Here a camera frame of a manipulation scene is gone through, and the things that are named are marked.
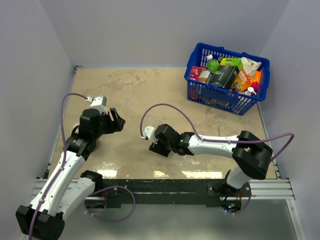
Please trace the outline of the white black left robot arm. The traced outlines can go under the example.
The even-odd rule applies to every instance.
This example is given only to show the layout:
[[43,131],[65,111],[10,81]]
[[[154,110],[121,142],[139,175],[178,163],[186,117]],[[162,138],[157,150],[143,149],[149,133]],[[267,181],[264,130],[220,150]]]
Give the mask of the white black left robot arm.
[[104,190],[101,174],[87,170],[74,187],[68,189],[75,174],[97,147],[98,139],[121,132],[126,121],[115,108],[85,109],[63,146],[58,164],[29,205],[20,205],[15,213],[21,232],[30,240],[57,240],[70,213],[89,195]]

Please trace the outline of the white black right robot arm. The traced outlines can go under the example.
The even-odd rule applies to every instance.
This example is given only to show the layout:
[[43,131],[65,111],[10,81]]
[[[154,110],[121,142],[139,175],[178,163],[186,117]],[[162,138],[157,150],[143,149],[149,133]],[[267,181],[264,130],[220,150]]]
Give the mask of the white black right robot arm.
[[182,134],[168,124],[147,126],[142,138],[151,140],[149,150],[167,157],[170,152],[180,156],[215,155],[233,159],[237,166],[230,170],[223,183],[223,192],[235,196],[249,180],[266,178],[273,150],[249,131],[233,136],[205,136],[193,132]]

